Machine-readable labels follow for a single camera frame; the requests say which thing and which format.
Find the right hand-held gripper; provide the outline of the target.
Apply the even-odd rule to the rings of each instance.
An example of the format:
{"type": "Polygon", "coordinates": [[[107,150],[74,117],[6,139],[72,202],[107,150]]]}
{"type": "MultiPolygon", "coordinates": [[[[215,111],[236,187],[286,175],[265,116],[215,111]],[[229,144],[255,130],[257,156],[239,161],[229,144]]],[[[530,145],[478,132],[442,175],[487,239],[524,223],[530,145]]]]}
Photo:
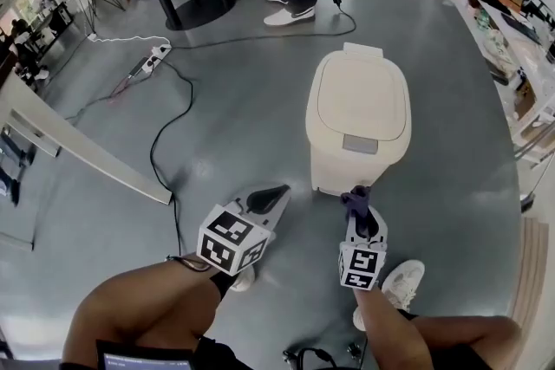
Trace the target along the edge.
{"type": "Polygon", "coordinates": [[[368,207],[365,221],[355,214],[349,216],[345,238],[347,243],[342,242],[339,247],[338,268],[342,286],[352,289],[373,288],[385,264],[386,252],[370,246],[379,245],[380,249],[386,249],[387,238],[388,226],[372,205],[368,207]]]}

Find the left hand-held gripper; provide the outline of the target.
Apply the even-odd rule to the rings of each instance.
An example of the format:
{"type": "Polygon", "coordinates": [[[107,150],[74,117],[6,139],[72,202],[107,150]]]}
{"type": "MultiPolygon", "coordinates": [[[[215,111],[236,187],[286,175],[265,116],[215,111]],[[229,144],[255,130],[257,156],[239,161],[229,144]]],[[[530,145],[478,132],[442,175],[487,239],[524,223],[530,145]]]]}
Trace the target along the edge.
{"type": "Polygon", "coordinates": [[[197,256],[227,275],[257,262],[290,201],[288,185],[259,185],[235,198],[243,213],[216,204],[199,229],[197,256]]]}

